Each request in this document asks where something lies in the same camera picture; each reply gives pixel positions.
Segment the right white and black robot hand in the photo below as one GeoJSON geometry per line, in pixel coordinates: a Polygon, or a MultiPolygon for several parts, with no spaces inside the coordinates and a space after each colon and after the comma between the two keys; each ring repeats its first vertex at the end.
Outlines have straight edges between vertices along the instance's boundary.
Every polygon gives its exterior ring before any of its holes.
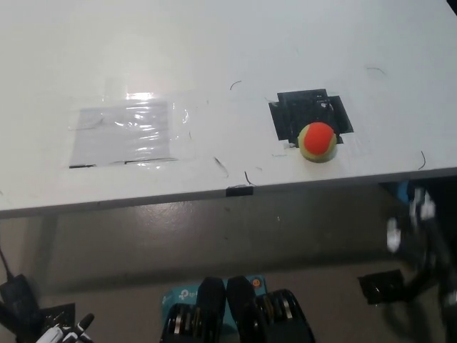
{"type": "Polygon", "coordinates": [[[386,221],[386,247],[389,252],[423,258],[436,252],[436,205],[423,187],[400,182],[389,187],[406,206],[386,221]]]}

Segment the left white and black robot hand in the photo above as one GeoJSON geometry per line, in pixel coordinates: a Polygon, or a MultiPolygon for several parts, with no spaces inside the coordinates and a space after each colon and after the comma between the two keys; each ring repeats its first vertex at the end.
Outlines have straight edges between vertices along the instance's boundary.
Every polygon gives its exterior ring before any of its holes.
{"type": "Polygon", "coordinates": [[[95,316],[88,313],[82,320],[72,327],[56,324],[47,329],[36,343],[93,343],[94,341],[86,333],[95,316]]]}

